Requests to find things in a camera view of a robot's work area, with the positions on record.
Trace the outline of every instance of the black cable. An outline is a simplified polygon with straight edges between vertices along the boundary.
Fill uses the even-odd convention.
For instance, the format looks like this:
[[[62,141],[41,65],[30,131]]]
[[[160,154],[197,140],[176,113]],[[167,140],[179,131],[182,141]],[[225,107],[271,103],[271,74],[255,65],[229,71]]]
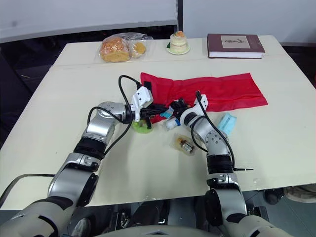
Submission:
[[[119,121],[119,122],[123,122],[121,119],[119,119],[117,116],[115,116],[114,114],[112,114],[112,113],[111,113],[110,111],[108,111],[107,109],[104,109],[104,108],[99,107],[99,106],[95,106],[95,107],[93,107],[93,108],[90,110],[90,112],[89,112],[88,121],[87,121],[88,124],[90,123],[90,119],[91,119],[92,112],[93,112],[94,110],[96,110],[96,109],[99,109],[99,110],[102,110],[102,111],[108,113],[109,115],[111,115],[113,118],[115,118],[115,119],[116,119],[117,121]]]
[[[16,177],[9,185],[8,187],[6,187],[6,189],[4,190],[4,192],[2,193],[1,197],[0,197],[0,208],[2,207],[2,205],[4,204],[6,198],[8,197],[10,191],[13,189],[14,185],[22,178],[25,177],[54,177],[54,174],[22,174],[19,175],[18,177]]]
[[[194,144],[195,144],[198,148],[200,148],[202,151],[208,152],[207,149],[204,149],[203,147],[201,147],[201,146],[197,143],[196,139],[194,138],[194,134],[193,134],[194,126],[196,125],[196,123],[197,123],[200,119],[202,119],[202,118],[204,118],[204,117],[205,117],[205,116],[198,117],[198,118],[192,123],[192,125],[191,125],[191,136],[192,136],[192,140],[193,140]]]
[[[232,147],[231,145],[229,144],[229,142],[227,141],[227,139],[225,138],[225,136],[222,134],[222,132],[212,123],[212,121],[210,120],[210,118],[208,117],[205,109],[203,108],[203,105],[200,101],[200,97],[201,97],[201,93],[199,91],[196,92],[196,98],[197,98],[197,101],[198,101],[198,104],[200,105],[202,111],[203,111],[203,114],[205,116],[205,118],[207,119],[207,121],[210,123],[210,125],[212,125],[212,127],[215,129],[216,132],[218,132],[218,134],[223,138],[224,142],[226,143],[230,153],[231,153],[231,156],[232,156],[232,165],[233,165],[233,169],[235,168],[235,157],[234,157],[234,153],[233,153],[233,150],[232,150]]]
[[[119,78],[118,78],[118,86],[119,86],[119,90],[120,92],[122,93],[122,96],[125,100],[125,103],[127,105],[127,108],[128,108],[128,111],[129,111],[129,123],[128,123],[128,126],[126,127],[126,129],[124,130],[124,132],[107,148],[107,150],[104,152],[104,156],[106,156],[106,154],[110,151],[110,149],[127,133],[127,131],[129,130],[129,128],[131,127],[132,125],[132,122],[133,122],[133,113],[132,113],[132,110],[130,108],[130,104],[128,102],[128,99],[124,93],[124,90],[122,88],[122,84],[121,84],[121,81],[122,81],[122,78],[127,78],[127,79],[130,79],[132,80],[133,82],[136,83],[137,87],[141,86],[141,83],[138,82],[137,80],[135,80],[134,78],[131,78],[129,76],[126,76],[126,75],[121,75]]]

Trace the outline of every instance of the red book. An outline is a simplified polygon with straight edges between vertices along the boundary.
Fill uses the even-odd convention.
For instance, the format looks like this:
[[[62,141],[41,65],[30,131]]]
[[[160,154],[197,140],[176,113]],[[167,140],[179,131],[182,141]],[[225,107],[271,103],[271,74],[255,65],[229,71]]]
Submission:
[[[209,58],[261,58],[265,53],[257,35],[208,34]]]

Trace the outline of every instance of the white table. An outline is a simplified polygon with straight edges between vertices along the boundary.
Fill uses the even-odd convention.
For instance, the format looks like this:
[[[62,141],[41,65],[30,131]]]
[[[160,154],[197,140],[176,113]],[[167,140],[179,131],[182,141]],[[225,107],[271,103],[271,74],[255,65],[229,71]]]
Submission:
[[[192,39],[186,55],[169,55],[167,41],[157,40],[147,61],[113,64],[94,61],[99,43],[67,45],[1,149],[0,192],[18,175],[57,172],[79,141],[89,109],[103,101],[123,102],[118,77],[139,79],[141,72],[171,79],[251,72],[269,105],[230,111],[237,117],[229,137],[236,167],[254,168],[237,172],[241,189],[315,183],[315,89],[273,37],[260,40],[267,51],[261,60],[207,59],[205,40]],[[135,85],[123,86],[131,98]],[[209,113],[215,123],[223,114]],[[122,130],[118,127],[115,137]],[[189,135],[183,127],[165,132],[159,123],[149,134],[131,129],[103,160],[90,205],[205,194],[205,154],[188,157],[171,148],[174,133]],[[45,198],[49,182],[22,179],[2,209],[22,209]]]

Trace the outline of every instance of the white panel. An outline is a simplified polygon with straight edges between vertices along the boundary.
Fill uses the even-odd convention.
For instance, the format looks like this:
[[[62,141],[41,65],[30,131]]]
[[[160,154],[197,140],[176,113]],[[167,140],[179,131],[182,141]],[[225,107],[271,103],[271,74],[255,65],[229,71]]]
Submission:
[[[0,0],[0,42],[176,22],[175,0]]]
[[[316,0],[183,0],[187,37],[207,33],[273,35],[316,42]]]

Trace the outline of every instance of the plastic bag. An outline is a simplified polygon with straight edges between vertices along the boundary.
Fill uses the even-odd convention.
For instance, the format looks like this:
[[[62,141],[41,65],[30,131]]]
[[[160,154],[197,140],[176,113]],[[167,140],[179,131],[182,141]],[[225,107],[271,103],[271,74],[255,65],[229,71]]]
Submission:
[[[146,34],[127,32],[105,38],[99,49],[100,57],[106,62],[124,62],[131,58],[140,58],[149,48]]]

